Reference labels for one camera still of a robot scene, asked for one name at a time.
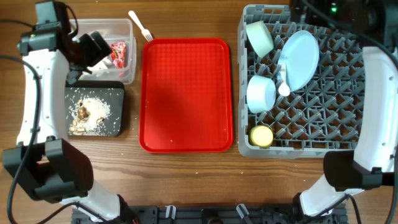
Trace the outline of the small light blue bowl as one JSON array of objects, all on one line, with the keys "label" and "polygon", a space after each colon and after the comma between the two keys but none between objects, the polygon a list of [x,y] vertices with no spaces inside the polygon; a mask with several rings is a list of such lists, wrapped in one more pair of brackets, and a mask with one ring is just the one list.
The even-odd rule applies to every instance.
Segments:
[{"label": "small light blue bowl", "polygon": [[270,78],[255,75],[248,83],[246,96],[251,113],[270,111],[276,98],[275,83]]}]

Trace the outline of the yellow plastic cup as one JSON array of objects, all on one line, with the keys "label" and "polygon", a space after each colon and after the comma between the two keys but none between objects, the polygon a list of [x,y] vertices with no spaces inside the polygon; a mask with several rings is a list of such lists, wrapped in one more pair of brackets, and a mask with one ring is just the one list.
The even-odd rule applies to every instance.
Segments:
[{"label": "yellow plastic cup", "polygon": [[255,126],[249,133],[249,141],[253,146],[269,147],[273,140],[274,134],[267,126]]}]

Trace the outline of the large light blue plate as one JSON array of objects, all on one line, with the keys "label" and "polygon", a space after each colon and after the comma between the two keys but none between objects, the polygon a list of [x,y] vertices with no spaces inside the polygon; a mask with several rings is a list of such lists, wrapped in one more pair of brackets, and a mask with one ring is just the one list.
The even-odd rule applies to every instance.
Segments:
[{"label": "large light blue plate", "polygon": [[305,30],[293,34],[284,44],[277,65],[278,80],[285,70],[285,82],[290,91],[302,89],[314,76],[320,58],[316,38]]}]

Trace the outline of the green bowl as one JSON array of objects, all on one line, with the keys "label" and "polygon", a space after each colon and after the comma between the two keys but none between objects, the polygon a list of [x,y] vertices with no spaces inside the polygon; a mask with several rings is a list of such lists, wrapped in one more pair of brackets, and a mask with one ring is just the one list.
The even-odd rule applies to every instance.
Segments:
[{"label": "green bowl", "polygon": [[274,48],[274,41],[263,21],[246,26],[247,37],[259,58],[264,58]]}]

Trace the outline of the white plastic fork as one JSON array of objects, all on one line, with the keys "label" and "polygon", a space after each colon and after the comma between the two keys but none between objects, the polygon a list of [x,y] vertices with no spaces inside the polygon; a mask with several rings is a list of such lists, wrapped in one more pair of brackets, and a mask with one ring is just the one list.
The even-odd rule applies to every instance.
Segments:
[{"label": "white plastic fork", "polygon": [[146,41],[150,42],[153,40],[152,34],[150,31],[142,25],[140,22],[139,18],[137,17],[136,13],[134,11],[129,11],[128,12],[129,17],[134,21],[134,23],[138,26],[138,28],[141,30],[141,34],[144,36]]}]

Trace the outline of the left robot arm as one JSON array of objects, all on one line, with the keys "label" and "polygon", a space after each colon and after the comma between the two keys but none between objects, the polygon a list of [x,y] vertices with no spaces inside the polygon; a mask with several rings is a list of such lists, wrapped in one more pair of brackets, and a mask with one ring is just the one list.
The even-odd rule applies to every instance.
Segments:
[{"label": "left robot arm", "polygon": [[138,223],[122,196],[94,180],[89,158],[68,140],[65,87],[111,53],[99,32],[78,35],[76,16],[60,1],[35,4],[37,23],[21,35],[16,62],[24,66],[24,115],[16,146],[2,164],[35,201],[75,207],[97,223]]}]

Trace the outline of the white plastic spoon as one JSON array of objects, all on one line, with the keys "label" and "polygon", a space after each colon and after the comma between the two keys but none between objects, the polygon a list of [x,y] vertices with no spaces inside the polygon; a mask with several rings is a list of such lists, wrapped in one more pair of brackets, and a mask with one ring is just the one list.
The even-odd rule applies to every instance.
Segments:
[{"label": "white plastic spoon", "polygon": [[287,97],[290,95],[290,87],[287,84],[287,66],[285,63],[280,64],[280,85],[278,88],[279,95]]}]

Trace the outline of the red snack wrapper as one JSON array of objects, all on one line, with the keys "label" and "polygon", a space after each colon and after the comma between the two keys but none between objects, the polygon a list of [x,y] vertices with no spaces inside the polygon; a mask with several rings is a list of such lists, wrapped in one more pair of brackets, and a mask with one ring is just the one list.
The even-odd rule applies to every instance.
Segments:
[{"label": "red snack wrapper", "polygon": [[124,68],[124,61],[126,56],[126,43],[125,41],[116,42],[111,44],[111,59],[116,68]]}]

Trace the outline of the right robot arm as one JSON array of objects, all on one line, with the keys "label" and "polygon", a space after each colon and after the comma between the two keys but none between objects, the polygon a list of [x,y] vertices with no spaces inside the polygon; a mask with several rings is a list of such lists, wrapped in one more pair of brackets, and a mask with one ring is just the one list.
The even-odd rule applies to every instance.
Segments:
[{"label": "right robot arm", "polygon": [[295,196],[297,221],[328,215],[364,190],[391,186],[387,223],[397,207],[397,1],[291,1],[291,20],[345,30],[357,37],[364,63],[363,120],[352,151],[330,151],[323,175]]}]

